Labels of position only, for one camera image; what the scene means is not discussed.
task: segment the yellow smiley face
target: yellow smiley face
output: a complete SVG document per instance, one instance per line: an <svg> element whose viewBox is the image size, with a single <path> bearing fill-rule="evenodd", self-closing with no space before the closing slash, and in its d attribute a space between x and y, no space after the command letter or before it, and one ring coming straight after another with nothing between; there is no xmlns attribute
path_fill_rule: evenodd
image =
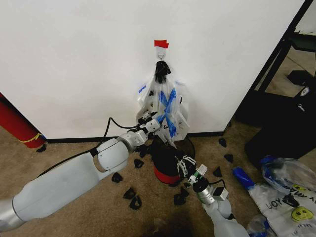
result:
<svg viewBox="0 0 316 237"><path fill-rule="evenodd" d="M297 190L306 190L306 188L304 188L303 186L300 186L298 184L293 184L293 187Z"/></svg>
<svg viewBox="0 0 316 237"><path fill-rule="evenodd" d="M292 211L292 220L299 222L313 218L313 213L303 206L299 206Z"/></svg>

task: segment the floor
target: floor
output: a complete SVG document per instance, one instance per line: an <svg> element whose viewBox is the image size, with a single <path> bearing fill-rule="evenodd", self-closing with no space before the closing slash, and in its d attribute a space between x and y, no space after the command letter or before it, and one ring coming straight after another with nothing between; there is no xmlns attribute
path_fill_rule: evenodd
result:
<svg viewBox="0 0 316 237"><path fill-rule="evenodd" d="M267 89L268 92L295 95L300 87L293 86L286 79L292 69L300 69L294 61L299 62L310 73L314 73L315 55L291 50L276 77ZM247 226L252 217L259 213L256 204L248 192L232 175L232 168L241 166L255 182L262 182L261 173L248 161L244 145L260 128L248 126L232 120L227 127L224 138L227 147L218 143L220 137L196 137L192 142L196 148L196 160L208 167L206 177L209 181L218 178L212 173L220 166L229 200L236 219ZM87 150L96 143L48 144L47 150L37 153L28 149L14 137L0 128L0 199L10 198L23 186L35 179L42 171L73 154ZM224 154L233 154L234 162L229 163ZM301 161L316 171L312 162L316 150L306 154ZM180 193L180 185L169 187L161 183L153 173L150 156L142 159L145 163L140 169L134 167L138 154L130 155L127 167L119 173L123 177L120 183L111 181L111 176L103 179L96 187L66 205L55 214L32 220L20 228L1 234L2 237L151 237L159 230L165 236L213 236L211 219L203 211L201 203L192 189L186 203L181 206L173 204L173 196ZM129 187L134 188L142 200L139 210L129 208L129 201L122 196Z"/></svg>

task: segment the black baseboard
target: black baseboard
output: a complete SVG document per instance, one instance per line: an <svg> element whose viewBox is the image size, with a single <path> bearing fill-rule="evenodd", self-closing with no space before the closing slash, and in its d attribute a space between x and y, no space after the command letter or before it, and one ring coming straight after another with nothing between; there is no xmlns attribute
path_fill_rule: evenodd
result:
<svg viewBox="0 0 316 237"><path fill-rule="evenodd" d="M224 132L194 132L188 133L188 137L217 137L223 136ZM117 137L106 137L105 141ZM81 137L81 138L54 138L47 139L48 143L79 143L79 142L99 142L102 137Z"/></svg>

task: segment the red cylinder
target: red cylinder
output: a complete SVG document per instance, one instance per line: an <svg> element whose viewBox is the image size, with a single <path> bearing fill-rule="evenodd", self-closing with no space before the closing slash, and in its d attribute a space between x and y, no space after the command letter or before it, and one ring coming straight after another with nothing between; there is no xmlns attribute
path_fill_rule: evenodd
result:
<svg viewBox="0 0 316 237"><path fill-rule="evenodd" d="M43 136L0 93L0 125L29 148L44 144Z"/></svg>
<svg viewBox="0 0 316 237"><path fill-rule="evenodd" d="M160 172L156 166L154 166L154 173L155 176L162 181L165 184L174 184L176 182L178 182L180 180L180 176L179 175L175 175L175 176L169 176L167 174L164 174L162 172Z"/></svg>

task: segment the plastic bag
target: plastic bag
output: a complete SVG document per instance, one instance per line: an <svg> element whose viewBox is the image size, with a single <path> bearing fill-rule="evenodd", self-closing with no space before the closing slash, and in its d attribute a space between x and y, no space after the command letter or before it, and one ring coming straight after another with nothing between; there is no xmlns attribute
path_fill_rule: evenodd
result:
<svg viewBox="0 0 316 237"><path fill-rule="evenodd" d="M307 189L290 187L290 193L298 201L296 206L284 199L284 193L270 185L255 184L240 167L233 169L234 176L248 190L261 213L278 237L316 236L316 193Z"/></svg>
<svg viewBox="0 0 316 237"><path fill-rule="evenodd" d="M262 175L278 191L289 194L290 188L316 191L316 174L292 158L263 158Z"/></svg>
<svg viewBox="0 0 316 237"><path fill-rule="evenodd" d="M184 98L184 85L174 82L167 75L171 73L164 61L158 61L154 77L138 91L138 102L141 110L136 120L146 112L157 112L153 117L161 124L161 129L155 132L163 142L172 146L174 141L183 140L189 130L187 123L188 106Z"/></svg>
<svg viewBox="0 0 316 237"><path fill-rule="evenodd" d="M277 237L270 228L267 219L261 215L255 215L247 226L250 237Z"/></svg>

